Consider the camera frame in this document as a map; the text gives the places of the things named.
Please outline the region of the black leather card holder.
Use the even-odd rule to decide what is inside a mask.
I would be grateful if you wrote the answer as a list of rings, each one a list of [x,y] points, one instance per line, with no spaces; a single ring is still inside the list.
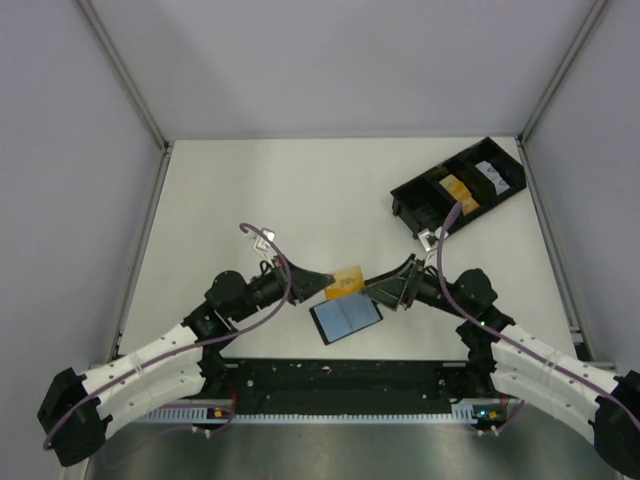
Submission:
[[[331,345],[383,320],[378,305],[361,293],[326,300],[309,309],[325,345]]]

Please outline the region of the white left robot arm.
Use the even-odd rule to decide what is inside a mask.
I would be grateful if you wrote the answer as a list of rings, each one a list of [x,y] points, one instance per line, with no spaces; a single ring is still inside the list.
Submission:
[[[101,367],[67,368],[54,377],[37,413],[45,449],[71,467],[152,410],[218,394],[228,377],[221,351],[238,336],[235,323],[265,308],[303,303],[334,281],[282,262],[263,262],[251,280],[233,270],[220,273],[203,303],[158,339]]]

